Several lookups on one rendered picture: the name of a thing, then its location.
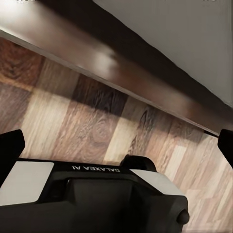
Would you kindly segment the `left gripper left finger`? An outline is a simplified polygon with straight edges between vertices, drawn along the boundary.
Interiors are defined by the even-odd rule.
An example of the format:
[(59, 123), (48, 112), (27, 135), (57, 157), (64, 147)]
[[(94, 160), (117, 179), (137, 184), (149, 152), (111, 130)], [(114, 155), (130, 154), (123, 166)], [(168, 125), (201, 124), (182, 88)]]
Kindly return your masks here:
[(12, 171), (24, 148), (24, 136), (20, 129), (0, 134), (0, 187)]

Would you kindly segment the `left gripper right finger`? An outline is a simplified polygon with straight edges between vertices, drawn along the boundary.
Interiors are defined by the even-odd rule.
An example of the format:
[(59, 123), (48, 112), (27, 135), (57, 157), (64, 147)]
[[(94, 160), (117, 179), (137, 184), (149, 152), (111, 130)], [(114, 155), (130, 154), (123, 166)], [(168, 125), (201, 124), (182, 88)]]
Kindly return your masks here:
[(233, 131), (222, 129), (217, 145), (233, 168)]

